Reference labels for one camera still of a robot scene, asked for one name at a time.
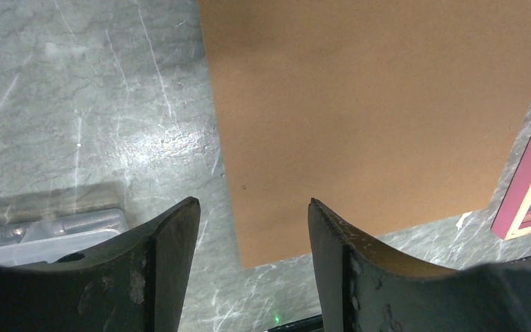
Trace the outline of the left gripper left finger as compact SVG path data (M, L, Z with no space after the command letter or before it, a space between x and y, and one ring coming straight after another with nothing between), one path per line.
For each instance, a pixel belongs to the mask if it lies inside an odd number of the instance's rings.
M0 266L0 331L177 331L200 218L188 197L56 262Z

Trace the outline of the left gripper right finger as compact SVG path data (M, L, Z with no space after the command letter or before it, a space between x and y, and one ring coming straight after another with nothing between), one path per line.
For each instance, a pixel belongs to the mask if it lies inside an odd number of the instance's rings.
M308 231L326 331L531 331L531 256L446 268L385 244L317 199Z

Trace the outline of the brown backing board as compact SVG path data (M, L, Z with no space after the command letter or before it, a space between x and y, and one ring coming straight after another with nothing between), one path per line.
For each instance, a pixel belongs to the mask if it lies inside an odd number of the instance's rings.
M200 1L241 264L490 202L531 104L531 1Z

